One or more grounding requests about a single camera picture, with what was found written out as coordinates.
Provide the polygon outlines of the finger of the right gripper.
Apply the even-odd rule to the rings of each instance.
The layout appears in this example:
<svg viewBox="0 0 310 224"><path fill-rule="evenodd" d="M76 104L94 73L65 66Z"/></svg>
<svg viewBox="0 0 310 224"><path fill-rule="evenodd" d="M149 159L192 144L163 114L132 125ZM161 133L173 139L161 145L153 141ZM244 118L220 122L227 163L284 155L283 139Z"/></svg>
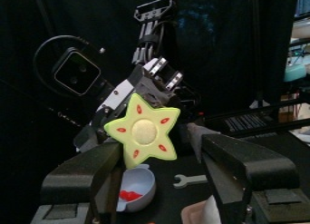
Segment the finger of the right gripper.
<svg viewBox="0 0 310 224"><path fill-rule="evenodd" d="M140 82L136 86L136 93L152 108L164 107L169 101L168 95L153 82Z"/></svg>

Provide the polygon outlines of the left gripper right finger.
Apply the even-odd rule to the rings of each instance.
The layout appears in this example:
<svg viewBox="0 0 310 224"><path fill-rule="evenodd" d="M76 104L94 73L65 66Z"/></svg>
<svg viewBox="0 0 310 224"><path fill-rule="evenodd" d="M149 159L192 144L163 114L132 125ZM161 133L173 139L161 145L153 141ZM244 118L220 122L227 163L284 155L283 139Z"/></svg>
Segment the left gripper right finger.
<svg viewBox="0 0 310 224"><path fill-rule="evenodd" d="M205 134L201 161L221 224L310 224L310 199L287 157L255 143Z"/></svg>

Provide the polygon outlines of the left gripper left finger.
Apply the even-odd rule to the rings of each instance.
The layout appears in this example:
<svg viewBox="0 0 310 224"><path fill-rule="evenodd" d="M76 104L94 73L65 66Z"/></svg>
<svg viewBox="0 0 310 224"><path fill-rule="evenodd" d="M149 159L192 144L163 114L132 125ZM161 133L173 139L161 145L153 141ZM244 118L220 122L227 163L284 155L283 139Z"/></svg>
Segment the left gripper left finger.
<svg viewBox="0 0 310 224"><path fill-rule="evenodd" d="M122 146L109 142L64 161L45 176L30 224L114 224Z"/></svg>

